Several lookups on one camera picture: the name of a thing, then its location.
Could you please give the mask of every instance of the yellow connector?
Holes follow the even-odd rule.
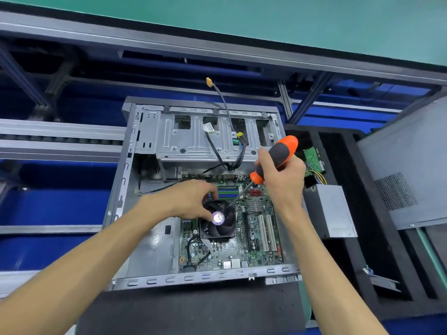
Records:
[[[213,82],[211,81],[210,78],[207,78],[207,86],[208,86],[209,88],[211,88],[211,87],[213,86]]]

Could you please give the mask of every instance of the green tabletop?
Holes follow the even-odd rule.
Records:
[[[447,0],[4,0],[447,66]]]

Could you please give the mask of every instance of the screwdriver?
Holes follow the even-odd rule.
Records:
[[[298,147],[298,139],[293,135],[287,135],[285,138],[282,138],[278,142],[276,142],[273,147],[270,148],[269,154],[273,160],[273,164],[276,169],[281,167],[284,163],[288,161],[289,158],[295,154],[296,148]],[[261,164],[256,165],[256,169],[254,172],[250,174],[251,182],[245,189],[230,203],[230,207],[236,203],[236,201],[244,195],[251,186],[254,184],[263,184],[264,183],[264,170],[262,169]]]

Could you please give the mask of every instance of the hand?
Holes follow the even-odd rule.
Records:
[[[143,196],[140,202],[152,211],[161,209],[165,219],[178,216],[188,220],[204,218],[211,221],[212,214],[202,205],[203,201],[208,200],[208,193],[211,193],[213,200],[219,199],[215,184],[203,180],[189,180],[156,194]]]
[[[265,188],[275,210],[287,225],[288,221],[294,220],[293,210],[301,208],[306,166],[303,161],[293,155],[286,162],[285,168],[278,171],[266,149],[261,148],[258,151],[258,157],[256,163],[260,163],[264,170]]]

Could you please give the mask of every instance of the black fan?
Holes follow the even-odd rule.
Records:
[[[213,222],[200,218],[198,220],[200,238],[216,240],[236,236],[236,212],[234,206],[230,207],[228,201],[207,201],[203,206],[211,213],[216,211],[222,212],[225,216],[225,221],[221,225],[215,225]]]

